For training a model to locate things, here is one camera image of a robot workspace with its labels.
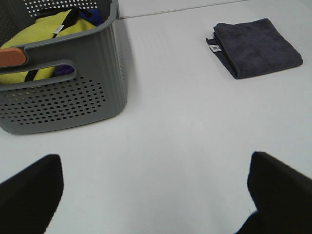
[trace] orange handle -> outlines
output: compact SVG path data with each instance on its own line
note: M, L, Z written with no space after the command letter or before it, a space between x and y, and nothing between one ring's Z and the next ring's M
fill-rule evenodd
M26 55L23 50L11 47L0 49L0 68L22 65L26 62Z

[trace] dark gray microfiber towel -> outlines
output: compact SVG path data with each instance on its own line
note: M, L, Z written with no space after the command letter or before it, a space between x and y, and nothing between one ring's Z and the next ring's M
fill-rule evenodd
M240 24L219 23L214 39L222 52L215 52L235 79L255 77L302 65L301 55L276 30L269 19Z

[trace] white tag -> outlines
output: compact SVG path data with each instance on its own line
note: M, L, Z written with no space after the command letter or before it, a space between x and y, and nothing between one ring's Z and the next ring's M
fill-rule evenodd
M59 26L54 32L53 34L59 34L59 32L63 29L64 25Z
M211 49L212 52L220 52L222 51L219 45L210 45L209 48Z

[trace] white surface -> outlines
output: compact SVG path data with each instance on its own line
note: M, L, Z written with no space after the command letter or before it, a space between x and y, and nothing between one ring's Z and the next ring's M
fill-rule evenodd
M253 151L312 177L311 13L298 0L249 0L120 20L126 109L69 130L0 131L0 180L61 155L65 191L47 234L236 232L255 210ZM264 17L304 65L234 80L205 38L218 22Z
M119 0L119 11L121 17L133 17L235 1L240 0Z

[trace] yellow cloth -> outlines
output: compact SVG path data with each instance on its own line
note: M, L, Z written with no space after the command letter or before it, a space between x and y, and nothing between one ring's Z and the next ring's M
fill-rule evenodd
M66 12L60 12L54 16L47 16L44 18L37 19L35 24L17 33L12 39L10 39L0 48L5 49L20 44L51 39L54 35L53 32L63 24L65 18L67 17L70 11L71 10L68 10ZM82 18L78 18L76 24L61 31L59 34L57 34L57 38L89 30L94 27L95 26L89 23L88 21ZM55 69L56 67L39 69L34 80L50 78L54 74ZM24 82L27 73L28 72L19 72L0 75L0 84L12 84Z

